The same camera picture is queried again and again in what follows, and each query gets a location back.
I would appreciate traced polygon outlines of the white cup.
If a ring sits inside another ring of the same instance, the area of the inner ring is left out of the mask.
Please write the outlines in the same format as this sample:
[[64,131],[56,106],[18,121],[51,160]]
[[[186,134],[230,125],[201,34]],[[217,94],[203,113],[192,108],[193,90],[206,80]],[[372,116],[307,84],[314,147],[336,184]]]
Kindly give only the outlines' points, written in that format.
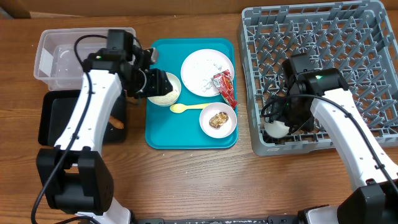
[[272,123],[265,123],[264,130],[272,138],[282,138],[289,133],[289,127],[281,121],[273,121]]

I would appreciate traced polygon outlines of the white green bowl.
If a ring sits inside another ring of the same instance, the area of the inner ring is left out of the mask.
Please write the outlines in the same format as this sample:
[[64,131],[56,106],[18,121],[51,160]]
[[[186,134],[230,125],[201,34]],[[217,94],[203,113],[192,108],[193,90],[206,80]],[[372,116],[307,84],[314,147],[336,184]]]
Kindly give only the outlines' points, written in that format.
[[181,93],[182,86],[180,80],[172,73],[167,72],[166,75],[169,82],[172,84],[173,90],[164,96],[148,97],[151,103],[158,106],[171,106],[178,100]]

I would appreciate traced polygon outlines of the white napkin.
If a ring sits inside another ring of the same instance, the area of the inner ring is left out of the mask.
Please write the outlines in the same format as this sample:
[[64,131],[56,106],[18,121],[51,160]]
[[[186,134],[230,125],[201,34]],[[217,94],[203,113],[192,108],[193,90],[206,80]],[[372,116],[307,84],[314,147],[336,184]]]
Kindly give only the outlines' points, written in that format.
[[213,76],[220,73],[223,66],[212,60],[205,60],[199,64],[201,91],[206,92],[213,86]]

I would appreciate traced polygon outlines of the red ketchup packet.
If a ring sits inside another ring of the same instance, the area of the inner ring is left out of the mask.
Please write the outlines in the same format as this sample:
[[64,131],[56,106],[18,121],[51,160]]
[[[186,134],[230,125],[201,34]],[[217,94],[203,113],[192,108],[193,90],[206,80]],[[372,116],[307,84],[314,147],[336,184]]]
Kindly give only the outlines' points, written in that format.
[[235,109],[237,101],[234,97],[233,79],[229,70],[217,73],[212,78],[214,86],[219,91],[225,102]]

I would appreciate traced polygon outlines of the small pink bowl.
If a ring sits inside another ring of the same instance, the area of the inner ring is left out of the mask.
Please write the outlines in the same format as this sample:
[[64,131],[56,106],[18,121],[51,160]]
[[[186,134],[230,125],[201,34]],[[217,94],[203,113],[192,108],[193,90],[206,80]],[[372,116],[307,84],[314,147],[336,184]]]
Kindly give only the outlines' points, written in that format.
[[[212,128],[209,125],[209,120],[217,113],[225,112],[229,116],[229,120],[220,129]],[[200,127],[205,134],[212,138],[225,138],[232,134],[237,127],[237,116],[229,105],[226,103],[211,103],[206,108],[202,109],[199,118]]]

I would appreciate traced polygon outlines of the brown food chunk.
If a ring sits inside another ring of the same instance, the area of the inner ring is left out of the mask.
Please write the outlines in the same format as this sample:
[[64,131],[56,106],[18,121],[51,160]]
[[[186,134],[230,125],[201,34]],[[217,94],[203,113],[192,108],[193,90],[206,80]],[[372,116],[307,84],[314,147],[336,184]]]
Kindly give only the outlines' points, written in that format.
[[215,114],[210,120],[209,125],[212,128],[220,129],[227,121],[229,120],[229,116],[225,112],[219,112]]

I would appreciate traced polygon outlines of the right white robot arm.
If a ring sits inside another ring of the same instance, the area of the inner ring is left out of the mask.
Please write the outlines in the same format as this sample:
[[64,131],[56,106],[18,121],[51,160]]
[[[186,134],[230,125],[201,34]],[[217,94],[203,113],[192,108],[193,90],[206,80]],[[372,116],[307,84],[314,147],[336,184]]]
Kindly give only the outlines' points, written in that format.
[[298,223],[397,223],[397,164],[362,119],[346,80],[335,68],[289,75],[287,96],[261,110],[265,129],[294,126],[314,117],[324,127],[349,174],[352,194],[340,205],[298,212]]

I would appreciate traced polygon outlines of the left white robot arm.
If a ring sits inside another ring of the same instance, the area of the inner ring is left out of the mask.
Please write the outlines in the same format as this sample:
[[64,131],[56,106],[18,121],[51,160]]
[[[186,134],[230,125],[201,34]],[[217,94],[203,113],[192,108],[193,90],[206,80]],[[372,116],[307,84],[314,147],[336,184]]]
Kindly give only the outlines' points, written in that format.
[[114,197],[114,180],[101,156],[104,134],[122,94],[164,96],[172,85],[155,68],[155,48],[144,49],[134,34],[121,29],[109,30],[105,39],[105,48],[80,60],[83,81],[66,128],[53,148],[38,152],[38,197],[69,214],[70,221],[134,223],[133,212]]

